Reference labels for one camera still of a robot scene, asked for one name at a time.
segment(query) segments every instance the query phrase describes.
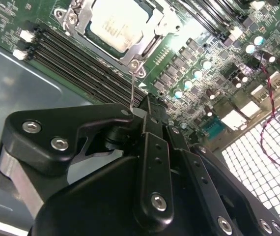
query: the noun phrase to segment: green circuit board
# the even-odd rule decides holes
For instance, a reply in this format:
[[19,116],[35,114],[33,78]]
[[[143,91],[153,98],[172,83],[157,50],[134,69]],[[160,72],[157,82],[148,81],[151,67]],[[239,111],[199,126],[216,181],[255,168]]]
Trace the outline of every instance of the green circuit board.
[[[231,81],[224,77],[224,74],[234,64],[241,67],[251,60],[252,56],[246,54],[244,47],[252,43],[253,37],[262,36],[264,42],[261,46],[257,46],[257,48],[270,52],[280,58],[280,3],[277,6],[272,6],[265,2],[261,9],[257,10],[254,7],[250,7],[243,10],[236,2],[229,1],[235,9],[249,16],[251,22],[248,26],[241,26],[236,20],[230,19],[235,26],[239,26],[242,34],[235,42],[226,46],[202,26],[194,14],[185,10],[179,1],[172,0],[168,2],[176,9],[176,14],[181,20],[183,27],[179,34],[169,34],[166,36],[148,58],[144,64],[147,75],[142,79],[138,78],[136,86],[144,92],[150,92],[164,98],[169,107],[168,112],[174,120],[179,125],[187,124],[187,127],[184,127],[183,130],[187,136],[197,130],[199,134],[207,135],[212,139],[224,129],[224,125],[220,123],[215,114],[212,117],[207,117],[204,111],[205,106],[212,109],[222,99],[233,99],[233,96],[238,91],[247,94],[248,98],[256,104],[259,104],[267,97],[266,89],[265,92],[260,91],[259,96],[251,94],[249,89],[249,87],[252,89],[253,82],[258,86],[266,87],[265,78],[259,76],[261,71],[248,71],[249,79],[240,88],[235,87]],[[49,28],[60,33],[60,35],[65,36],[64,30],[54,17],[54,9],[57,7],[67,8],[69,3],[69,0],[0,0],[0,46],[12,52],[20,40],[19,35],[25,21],[44,23]],[[191,1],[191,3],[196,6],[196,9],[201,9],[194,1]],[[216,22],[213,20],[210,19],[209,21],[214,26],[216,25]],[[94,58],[99,57],[74,39],[70,40],[78,44]],[[189,54],[189,59],[183,56],[183,51]],[[164,84],[164,88],[158,88],[157,81],[161,81],[162,75],[168,73],[169,67],[174,66],[176,59],[183,60],[185,65],[175,67],[176,72],[171,74],[172,82]],[[202,67],[202,63],[205,60],[212,63],[211,68],[204,69]],[[88,100],[92,99],[83,89],[65,80],[43,65],[36,61],[30,61],[30,63]],[[271,71],[276,71],[279,67],[275,63],[267,64],[266,66]],[[202,78],[194,78],[193,72],[196,70],[202,72]],[[130,82],[130,75],[123,73],[119,75]],[[183,81],[185,79],[192,81],[192,88],[184,88]],[[180,99],[174,96],[176,89],[183,91],[183,96]],[[214,99],[210,100],[206,96],[205,91],[207,89],[211,89],[216,93]]]

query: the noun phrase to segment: mounting hole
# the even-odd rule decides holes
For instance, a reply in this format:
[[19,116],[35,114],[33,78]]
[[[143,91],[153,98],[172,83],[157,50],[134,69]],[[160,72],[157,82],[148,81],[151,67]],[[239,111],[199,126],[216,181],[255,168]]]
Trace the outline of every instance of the mounting hole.
[[56,16],[57,16],[58,18],[61,18],[61,17],[62,17],[62,12],[61,12],[61,11],[56,11]]
[[162,165],[163,164],[163,162],[162,162],[162,160],[160,159],[160,158],[155,158],[154,159],[158,164],[160,164],[160,165]]
[[155,119],[154,117],[151,117],[151,120],[152,120],[154,123],[156,123],[156,124],[159,123],[159,121],[158,121],[157,119]]
[[200,167],[200,163],[199,162],[195,161],[194,164],[195,164],[195,166]]
[[201,177],[201,180],[204,184],[208,184],[209,182],[204,178],[204,177]]

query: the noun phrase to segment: black dimm slot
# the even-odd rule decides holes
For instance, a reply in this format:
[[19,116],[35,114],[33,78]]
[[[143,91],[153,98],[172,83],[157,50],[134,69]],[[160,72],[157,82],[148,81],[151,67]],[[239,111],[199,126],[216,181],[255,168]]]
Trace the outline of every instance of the black dimm slot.
[[209,31],[213,36],[219,35],[216,28],[200,13],[198,9],[195,8],[195,6],[192,7],[192,9],[195,12],[192,12],[187,6],[185,6],[181,0],[177,0],[179,4],[188,12],[190,13],[207,31]]
[[[85,60],[87,60],[91,65],[95,66],[97,69],[102,71],[104,74],[108,74],[110,77],[113,77],[114,80],[118,83],[122,83],[126,88],[128,88],[128,92],[130,89],[130,95],[131,95],[131,83],[126,81],[125,79],[121,78],[120,76],[116,75],[114,72],[112,72],[109,68],[103,66],[100,62],[96,61],[93,57],[83,52],[79,47],[71,43],[69,40],[61,36],[55,31],[47,30],[44,33],[44,36],[47,34],[48,38],[52,38],[52,41],[58,42],[57,45],[60,47],[67,47],[70,52],[77,54],[78,57],[82,57]],[[138,100],[142,100],[145,97],[145,94],[140,91],[138,88],[135,89],[135,98],[138,98]]]
[[208,6],[209,9],[211,9],[214,14],[217,15],[217,17],[220,19],[220,21],[222,22],[223,25],[225,26],[229,26],[229,21],[227,19],[225,19],[221,12],[218,11],[210,2],[208,2],[207,0],[204,0],[204,4]]
[[[84,80],[84,78],[86,78],[86,75],[82,74],[80,71],[73,70],[73,69],[65,70],[64,64],[61,63],[60,61],[56,60],[56,58],[48,55],[47,52],[46,53],[44,53],[44,52],[38,53],[37,52],[35,57],[38,57],[38,56],[46,58],[46,60],[49,60],[51,63],[58,66],[59,69],[63,70],[65,73],[67,73],[69,76],[66,76],[66,78],[69,78],[69,77],[76,78],[77,81],[80,81],[80,82],[84,83],[86,86],[88,86],[88,88],[93,88],[93,90],[95,90],[95,87],[91,84],[92,81],[87,80],[87,79]],[[102,97],[107,97],[107,94],[109,92],[107,89],[104,89],[103,87],[99,87],[97,85],[96,85],[96,87],[97,87],[97,92],[95,93],[94,96],[97,98],[97,100],[100,100],[100,98],[102,98]],[[109,102],[119,102],[121,104],[124,104],[125,106],[129,105],[129,102],[121,100],[120,98],[117,98],[117,97],[115,99],[109,99]]]
[[[185,0],[185,2],[186,2],[187,4],[189,4],[189,6],[192,6],[192,5],[193,5],[192,3],[188,2],[187,0]],[[206,2],[203,1],[203,0],[196,0],[196,3],[198,3],[198,4],[203,8],[203,10],[204,10],[205,12],[207,12],[207,13],[210,15],[210,17],[212,17],[212,19],[213,19],[221,28],[223,28],[223,29],[226,28],[226,25],[228,25],[228,23],[225,22],[225,20],[224,20],[223,18],[221,18],[221,16],[218,15],[218,14],[213,10],[213,6],[208,6],[208,5],[206,4]]]
[[[39,47],[37,53],[42,53],[42,50],[43,48]],[[60,63],[63,63],[65,65],[64,67],[67,68],[68,70],[72,70],[72,71],[76,71],[77,73],[80,73],[83,78],[89,77],[90,78],[89,81],[96,83],[98,87],[101,87],[102,85],[105,84],[104,80],[101,77],[98,77],[99,75],[97,75],[94,71],[86,70],[84,67],[80,65],[80,62],[76,63],[75,61],[73,61],[70,54],[68,55],[67,59],[65,59],[61,57],[61,55],[59,55],[58,53],[55,53],[55,51],[51,51],[51,53],[54,54],[54,56],[59,59]],[[113,90],[115,90],[115,87],[109,88],[106,85],[104,85],[104,87],[106,87],[108,90],[111,90],[112,92],[114,92]]]
[[[34,57],[34,59],[39,62],[40,64],[44,65],[45,67],[47,67],[48,69],[50,69],[51,71],[53,71],[54,73],[56,73],[57,75],[63,77],[63,78],[67,78],[68,81],[70,81],[71,83],[73,83],[74,85],[79,86],[80,88],[82,88],[85,92],[87,92],[92,98],[96,98],[97,96],[95,96],[95,94],[98,93],[97,90],[95,90],[95,88],[92,88],[90,86],[87,86],[85,83],[83,83],[82,81],[80,81],[78,78],[73,79],[71,75],[69,75],[68,73],[62,72],[61,69],[59,67],[57,67],[55,64],[53,64],[52,62],[50,62],[49,60],[47,60],[46,58],[44,58],[41,55],[36,55]],[[100,102],[104,102],[104,103],[110,103],[111,100],[108,98],[107,100],[105,100],[105,96],[102,97],[102,99],[97,98],[97,100],[99,100]]]
[[100,83],[101,85],[108,84],[108,89],[110,89],[113,92],[115,92],[116,95],[120,96],[120,94],[122,94],[123,96],[129,98],[129,94],[128,94],[127,91],[125,91],[123,89],[119,89],[116,86],[116,84],[114,82],[112,82],[109,78],[103,77],[103,76],[99,76],[97,74],[97,71],[95,71],[93,69],[88,70],[89,65],[85,61],[81,60],[80,58],[77,58],[77,57],[73,56],[70,53],[66,53],[67,50],[61,49],[60,46],[55,45],[51,41],[50,42],[42,41],[40,43],[40,45],[43,45],[48,50],[49,49],[50,50],[53,49],[53,53],[56,55],[56,57],[59,57],[61,60],[65,61],[67,63],[72,63],[72,65],[67,65],[67,67],[71,66],[71,67],[77,68],[78,70],[82,71],[83,73],[90,73],[92,78],[98,78],[98,80],[95,80],[97,83]]
[[222,0],[214,0],[217,5],[224,11],[226,15],[228,15],[230,18],[234,19],[234,17],[237,15],[234,9],[230,8],[229,5],[226,5]]

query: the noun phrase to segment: chip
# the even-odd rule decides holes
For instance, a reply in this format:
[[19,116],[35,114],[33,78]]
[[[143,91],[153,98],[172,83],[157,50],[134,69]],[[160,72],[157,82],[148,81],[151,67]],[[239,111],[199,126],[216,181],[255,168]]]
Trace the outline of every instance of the chip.
[[264,7],[260,12],[262,15],[266,15],[268,13],[268,9]]
[[226,59],[226,58],[228,58],[228,56],[229,56],[229,54],[228,54],[227,51],[223,51],[223,52],[221,52],[221,54],[220,54],[220,57],[221,57],[222,59]]
[[164,89],[164,85],[159,81],[155,82],[154,87],[156,87],[160,91]]
[[203,48],[198,48],[197,50],[199,53],[203,53],[204,52],[204,49]]
[[243,25],[246,27],[246,28],[249,28],[249,26],[251,26],[253,23],[252,19],[250,17],[247,17],[246,20],[244,20],[243,22]]
[[196,51],[199,47],[199,45],[193,41],[192,39],[190,39],[188,42],[187,42],[187,45],[194,51]]
[[224,45],[229,47],[230,45],[232,45],[233,40],[231,38],[227,38],[227,40],[224,41]]
[[193,95],[197,95],[197,94],[199,93],[199,89],[195,86],[195,87],[193,87],[193,88],[191,89],[191,93],[192,93]]
[[149,19],[148,13],[130,0],[97,0],[92,9],[91,31],[120,53],[140,41]]
[[188,114],[192,115],[193,113],[196,112],[196,110],[194,108],[190,108],[187,112]]
[[217,80],[218,85],[222,85],[223,83],[224,83],[224,80],[222,80],[221,78]]
[[176,57],[176,59],[173,61],[173,63],[175,65],[177,65],[179,68],[184,67],[186,64],[182,59],[180,59],[178,57]]
[[171,77],[166,74],[163,74],[161,75],[161,80],[164,81],[165,83],[168,83],[171,81]]
[[191,54],[191,52],[188,50],[188,48],[184,48],[180,51],[180,55],[182,55],[184,58],[186,59],[190,59],[193,57],[193,55]]
[[235,48],[240,48],[240,47],[242,46],[242,42],[239,41],[239,40],[236,40],[236,41],[233,43],[233,46],[234,46]]
[[166,71],[170,74],[170,75],[176,75],[178,70],[174,67],[174,66],[169,66]]
[[255,32],[257,29],[259,29],[259,26],[256,23],[253,23],[250,27],[249,27],[251,32]]

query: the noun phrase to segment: ram slot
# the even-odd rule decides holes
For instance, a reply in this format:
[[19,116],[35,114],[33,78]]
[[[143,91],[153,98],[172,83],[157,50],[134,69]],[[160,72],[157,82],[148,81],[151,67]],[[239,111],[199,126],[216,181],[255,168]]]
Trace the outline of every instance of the ram slot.
[[206,19],[203,14],[193,5],[183,2],[182,0],[176,0],[191,16],[193,16],[207,31],[209,31],[213,36],[224,41],[225,35],[220,32],[211,22]]
[[207,12],[212,19],[223,29],[226,28],[226,26],[229,26],[229,23],[221,16],[221,14],[207,1],[204,0],[196,0],[196,3],[198,3],[205,12]]
[[[121,78],[120,76],[116,75],[111,69],[105,67],[100,62],[95,60],[90,55],[86,54],[77,46],[73,45],[70,41],[65,39],[63,36],[54,32],[52,30],[48,30],[44,32],[42,40],[50,40],[56,44],[58,48],[62,48],[65,51],[69,52],[70,54],[74,55],[75,57],[79,58],[83,63],[85,63],[88,67],[92,69],[97,69],[100,73],[106,75],[109,80],[115,81],[118,84],[122,84],[122,88],[130,88],[127,89],[129,94],[131,95],[131,84],[126,81],[125,79]],[[135,99],[141,101],[144,98],[145,94],[140,91],[138,88],[135,89]]]
[[72,67],[65,67],[64,62],[59,61],[55,55],[50,55],[50,52],[36,52],[34,55],[35,58],[43,58],[46,61],[50,61],[52,65],[55,66],[54,72],[63,78],[69,79],[76,85],[83,86],[84,90],[87,90],[89,94],[93,96],[93,98],[104,101],[106,103],[120,102],[124,105],[126,101],[120,99],[119,97],[113,96],[111,93],[111,97],[108,97],[109,91],[101,85],[98,85],[91,77],[87,76],[81,71],[73,69]]

